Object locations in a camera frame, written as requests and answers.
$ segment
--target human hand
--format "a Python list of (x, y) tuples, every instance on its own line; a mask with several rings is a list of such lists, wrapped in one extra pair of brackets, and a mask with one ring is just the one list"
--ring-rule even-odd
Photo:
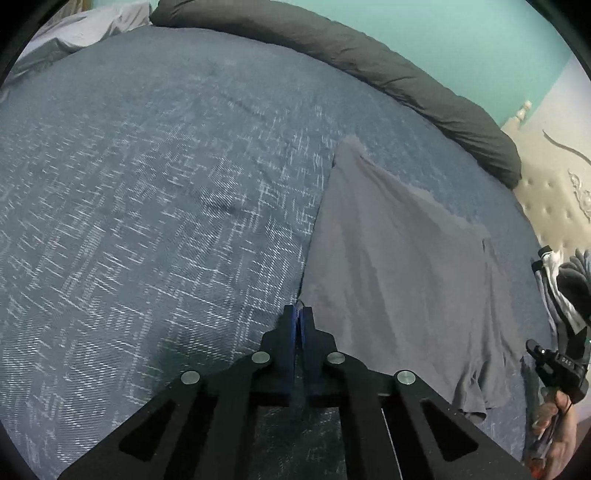
[(554, 432), (554, 441), (546, 454), (545, 465), (543, 460), (534, 460), (533, 462), (538, 462), (538, 465), (533, 464), (532, 470), (541, 471), (541, 476), (538, 477), (541, 480), (552, 480), (562, 472), (573, 457), (577, 440), (577, 413), (574, 408), (571, 408), (569, 396), (561, 391), (546, 394), (544, 399), (545, 403), (538, 407), (536, 420), (532, 425), (536, 436), (544, 433), (550, 426), (552, 417), (558, 413), (559, 409), (564, 413), (564, 418)]

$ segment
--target mattress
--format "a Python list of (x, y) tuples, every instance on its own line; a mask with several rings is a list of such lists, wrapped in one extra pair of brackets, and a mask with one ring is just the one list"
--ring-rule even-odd
[[(0, 105), (0, 419), (41, 479), (186, 368), (219, 370), (256, 349), (297, 298), (347, 135), (487, 228), (522, 336), (550, 341), (530, 224), (432, 124), (284, 47), (137, 28), (26, 79)], [(482, 425), (516, 458), (524, 379), (509, 379), (511, 402)], [(303, 478), (319, 463), (326, 478), (345, 477), (335, 411), (267, 412), (256, 442), (253, 478)]]

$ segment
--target tufted headboard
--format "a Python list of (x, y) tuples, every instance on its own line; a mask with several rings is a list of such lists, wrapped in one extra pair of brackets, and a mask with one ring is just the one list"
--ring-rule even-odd
[(568, 258), (575, 248), (591, 248), (591, 164), (582, 153), (542, 130), (522, 131), (521, 122), (530, 108), (526, 102), (502, 127), (522, 161), (522, 180), (514, 193), (540, 245)]

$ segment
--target white cloth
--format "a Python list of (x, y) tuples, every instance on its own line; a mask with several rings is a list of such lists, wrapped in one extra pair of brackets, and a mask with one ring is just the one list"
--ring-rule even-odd
[(562, 252), (548, 252), (542, 256), (542, 262), (544, 263), (544, 268), (546, 269), (546, 274), (548, 275), (550, 288), (552, 289), (552, 293), (554, 294), (556, 302), (560, 306), (560, 310), (562, 310), (564, 316), (569, 321), (573, 331), (575, 333), (579, 333), (587, 326), (587, 324), (579, 312), (577, 312), (577, 310), (573, 307), (573, 304), (570, 303), (564, 295), (562, 295), (556, 282), (556, 278), (558, 277), (558, 268), (564, 263)]
[(41, 30), (8, 73), (0, 89), (0, 103), (17, 83), (56, 61), (107, 37), (148, 25), (150, 9), (148, 2), (110, 5), (71, 15)]

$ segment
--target metal screw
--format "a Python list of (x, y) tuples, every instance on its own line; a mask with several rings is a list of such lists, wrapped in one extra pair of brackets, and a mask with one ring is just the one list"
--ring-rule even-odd
[(398, 378), (398, 381), (404, 385), (412, 385), (417, 379), (414, 373), (409, 372), (408, 370), (402, 370), (398, 373), (398, 375), (396, 375), (396, 378)]
[(332, 352), (326, 356), (330, 364), (340, 365), (345, 361), (345, 356), (341, 352)]
[(196, 372), (195, 370), (189, 370), (188, 372), (185, 372), (181, 375), (181, 382), (183, 382), (185, 385), (194, 385), (200, 379), (201, 375), (199, 375), (199, 372)]
[(271, 356), (267, 352), (255, 352), (252, 354), (251, 358), (256, 364), (266, 364), (271, 360)]

